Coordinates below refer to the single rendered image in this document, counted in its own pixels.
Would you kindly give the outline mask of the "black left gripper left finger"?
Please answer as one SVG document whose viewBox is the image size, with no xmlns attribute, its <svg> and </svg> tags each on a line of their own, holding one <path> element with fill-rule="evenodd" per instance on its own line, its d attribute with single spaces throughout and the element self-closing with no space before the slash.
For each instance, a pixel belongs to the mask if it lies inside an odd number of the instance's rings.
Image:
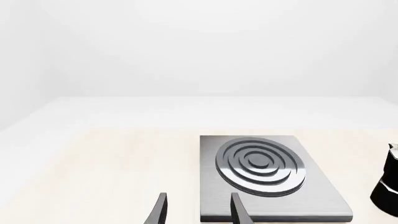
<svg viewBox="0 0 398 224">
<path fill-rule="evenodd" d="M 145 220 L 144 224 L 165 224 L 167 218 L 168 200 L 167 194 L 162 192 Z"/>
</svg>

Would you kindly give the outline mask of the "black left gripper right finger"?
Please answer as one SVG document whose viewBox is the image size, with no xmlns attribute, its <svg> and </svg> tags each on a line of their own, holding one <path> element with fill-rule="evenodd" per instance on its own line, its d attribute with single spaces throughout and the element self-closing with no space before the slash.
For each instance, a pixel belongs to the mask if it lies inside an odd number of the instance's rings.
<svg viewBox="0 0 398 224">
<path fill-rule="evenodd" d="M 233 224 L 254 224 L 236 192 L 231 194 L 230 210 Z"/>
</svg>

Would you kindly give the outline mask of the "flat black stove plate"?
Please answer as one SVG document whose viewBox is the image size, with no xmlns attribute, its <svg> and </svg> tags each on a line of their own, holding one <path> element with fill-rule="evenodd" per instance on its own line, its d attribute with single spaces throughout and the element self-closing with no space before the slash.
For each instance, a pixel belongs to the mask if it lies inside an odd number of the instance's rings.
<svg viewBox="0 0 398 224">
<path fill-rule="evenodd" d="M 353 219 L 348 203 L 295 136 L 201 136 L 201 222 L 231 222 L 232 194 L 254 222 Z"/>
</svg>

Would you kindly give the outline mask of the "black moka pot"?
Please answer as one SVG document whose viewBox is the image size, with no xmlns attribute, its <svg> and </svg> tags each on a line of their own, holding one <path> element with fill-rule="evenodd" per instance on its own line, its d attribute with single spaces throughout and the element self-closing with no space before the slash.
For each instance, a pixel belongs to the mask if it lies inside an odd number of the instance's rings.
<svg viewBox="0 0 398 224">
<path fill-rule="evenodd" d="M 377 208 L 398 218 L 398 144 L 389 143 L 383 172 L 370 199 Z"/>
</svg>

